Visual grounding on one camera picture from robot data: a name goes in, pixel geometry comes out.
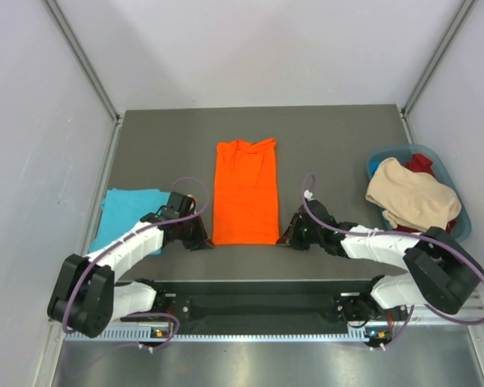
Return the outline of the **orange t-shirt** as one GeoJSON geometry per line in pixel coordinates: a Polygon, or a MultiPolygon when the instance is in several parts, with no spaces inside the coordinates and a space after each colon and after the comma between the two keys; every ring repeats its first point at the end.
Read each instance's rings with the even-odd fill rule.
{"type": "Polygon", "coordinates": [[[280,236],[275,138],[216,148],[213,242],[274,245],[280,236]]]}

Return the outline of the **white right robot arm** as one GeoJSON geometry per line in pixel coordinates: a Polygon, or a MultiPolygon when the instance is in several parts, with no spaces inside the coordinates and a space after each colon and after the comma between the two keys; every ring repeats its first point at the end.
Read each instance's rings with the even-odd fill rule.
{"type": "Polygon", "coordinates": [[[338,222],[314,199],[298,208],[277,244],[299,251],[317,244],[331,256],[402,269],[400,275],[373,277],[361,293],[361,311],[371,319],[396,307],[424,305],[453,321],[484,279],[482,266],[440,227],[408,234],[338,222]]]}

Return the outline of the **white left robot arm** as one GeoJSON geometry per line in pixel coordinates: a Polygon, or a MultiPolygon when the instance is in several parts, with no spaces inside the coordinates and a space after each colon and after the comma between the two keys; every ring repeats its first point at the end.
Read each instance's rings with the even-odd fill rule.
{"type": "Polygon", "coordinates": [[[142,216],[132,229],[86,256],[63,261],[48,303],[48,317],[67,334],[99,336],[110,322],[125,317],[161,318],[167,301],[150,281],[118,285],[120,277],[146,256],[180,241],[188,251],[213,246],[190,195],[172,192],[168,201],[142,216]]]}

